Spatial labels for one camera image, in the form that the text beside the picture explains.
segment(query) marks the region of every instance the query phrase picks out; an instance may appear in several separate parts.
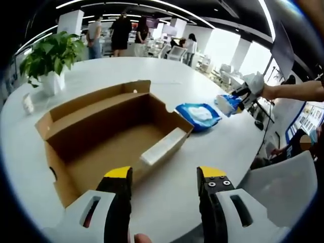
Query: white table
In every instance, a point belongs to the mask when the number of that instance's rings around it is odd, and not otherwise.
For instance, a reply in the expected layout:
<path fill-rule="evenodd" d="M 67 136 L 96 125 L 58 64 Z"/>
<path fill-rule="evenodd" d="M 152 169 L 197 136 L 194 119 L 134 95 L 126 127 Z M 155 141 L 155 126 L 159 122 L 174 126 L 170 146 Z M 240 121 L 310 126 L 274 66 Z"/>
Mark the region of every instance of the white table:
<path fill-rule="evenodd" d="M 64 213 L 46 162 L 44 143 L 34 124 L 49 109 L 100 88 L 138 79 L 152 81 L 151 92 L 173 110 L 184 102 L 208 103 L 223 94 L 215 83 L 188 66 L 153 58 L 103 58 L 75 64 L 66 73 L 66 90 L 39 96 L 33 115 L 25 115 L 22 97 L 41 89 L 24 84 L 7 100 L 1 114 L 5 168 L 23 208 L 40 229 L 55 226 Z M 154 243 L 170 242 L 201 223 L 196 167 L 224 170 L 234 186 L 248 171 L 262 142 L 246 111 L 223 119 L 210 131 L 192 134 L 175 156 L 133 193 L 130 232 L 146 233 Z"/>

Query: potted plant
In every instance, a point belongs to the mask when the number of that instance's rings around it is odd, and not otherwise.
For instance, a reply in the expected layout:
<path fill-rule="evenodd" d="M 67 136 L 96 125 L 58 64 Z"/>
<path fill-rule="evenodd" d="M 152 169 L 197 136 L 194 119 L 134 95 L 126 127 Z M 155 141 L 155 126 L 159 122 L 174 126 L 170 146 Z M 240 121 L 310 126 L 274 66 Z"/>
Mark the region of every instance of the potted plant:
<path fill-rule="evenodd" d="M 20 64 L 20 74 L 25 74 L 34 88 L 38 87 L 35 82 L 39 82 L 47 95 L 56 95 L 65 87 L 63 68 L 71 69 L 80 60 L 83 50 L 84 44 L 78 35 L 65 31 L 52 34 L 33 46 Z"/>

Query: white column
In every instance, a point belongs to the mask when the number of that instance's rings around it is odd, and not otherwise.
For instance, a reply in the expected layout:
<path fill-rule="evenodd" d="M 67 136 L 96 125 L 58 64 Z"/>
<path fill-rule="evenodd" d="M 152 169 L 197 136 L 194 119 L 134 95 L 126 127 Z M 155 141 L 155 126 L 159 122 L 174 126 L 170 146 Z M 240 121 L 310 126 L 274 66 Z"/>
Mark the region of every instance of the white column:
<path fill-rule="evenodd" d="M 81 34 L 82 18 L 84 12 L 76 10 L 60 16 L 57 32 L 66 31 L 69 34 Z"/>
<path fill-rule="evenodd" d="M 176 38 L 181 38 L 183 36 L 184 28 L 186 27 L 187 22 L 182 19 L 171 19 L 170 26 L 177 28 Z"/>
<path fill-rule="evenodd" d="M 234 68 L 234 70 L 239 70 L 243 64 L 243 61 L 249 51 L 251 42 L 240 38 L 238 45 L 236 47 L 234 56 L 231 61 L 231 66 Z"/>

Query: cable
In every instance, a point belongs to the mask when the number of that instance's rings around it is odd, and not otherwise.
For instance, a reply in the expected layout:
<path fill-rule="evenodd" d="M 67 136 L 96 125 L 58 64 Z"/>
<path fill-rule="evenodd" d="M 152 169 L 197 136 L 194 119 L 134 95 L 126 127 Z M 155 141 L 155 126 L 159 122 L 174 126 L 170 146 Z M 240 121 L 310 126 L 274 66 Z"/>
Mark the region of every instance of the cable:
<path fill-rule="evenodd" d="M 265 129 L 265 132 L 264 132 L 264 135 L 263 135 L 263 139 L 262 139 L 262 142 L 261 142 L 261 145 L 260 145 L 260 148 L 259 148 L 259 150 L 258 150 L 258 152 L 257 152 L 257 154 L 259 154 L 259 152 L 260 152 L 260 150 L 261 150 L 261 148 L 262 148 L 262 145 L 263 145 L 263 142 L 264 142 L 264 139 L 265 139 L 265 135 L 267 134 L 267 131 L 268 131 L 268 128 L 269 128 L 269 124 L 270 124 L 270 121 L 271 121 L 271 107 L 272 107 L 272 104 L 270 103 L 270 110 L 269 110 L 269 121 L 268 121 L 268 125 L 267 125 L 267 127 L 266 127 L 266 129 Z"/>

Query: jeans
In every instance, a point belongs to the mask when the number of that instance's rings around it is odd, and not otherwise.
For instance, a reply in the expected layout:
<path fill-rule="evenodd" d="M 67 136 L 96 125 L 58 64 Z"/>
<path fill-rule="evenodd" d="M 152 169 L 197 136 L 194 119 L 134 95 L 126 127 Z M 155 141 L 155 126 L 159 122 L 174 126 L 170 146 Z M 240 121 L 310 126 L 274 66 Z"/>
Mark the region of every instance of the jeans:
<path fill-rule="evenodd" d="M 186 59 L 186 64 L 191 67 L 192 65 L 192 58 L 193 58 L 194 53 L 187 53 L 187 59 Z"/>
<path fill-rule="evenodd" d="M 99 39 L 93 42 L 93 45 L 89 47 L 89 59 L 101 58 L 101 46 Z"/>

